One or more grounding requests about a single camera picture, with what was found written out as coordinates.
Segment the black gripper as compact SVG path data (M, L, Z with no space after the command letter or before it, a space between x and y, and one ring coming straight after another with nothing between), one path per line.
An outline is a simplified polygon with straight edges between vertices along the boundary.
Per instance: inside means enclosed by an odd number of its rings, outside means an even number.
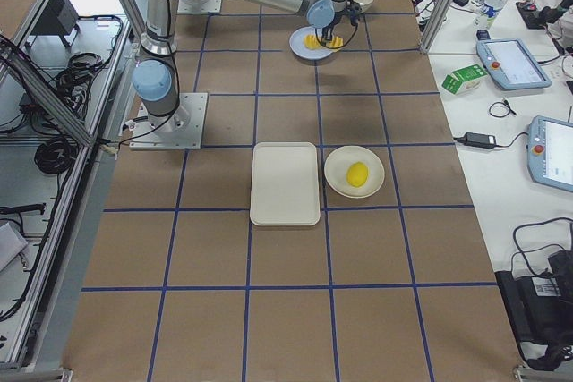
M330 24L321 28L320 30L318 29L315 30L315 36L317 37L322 47L328 47L328 41L325 40L330 40L329 42L330 47L338 46L338 38L333 36L333 31L335 27L340 23L340 20L341 20L341 15L336 14Z

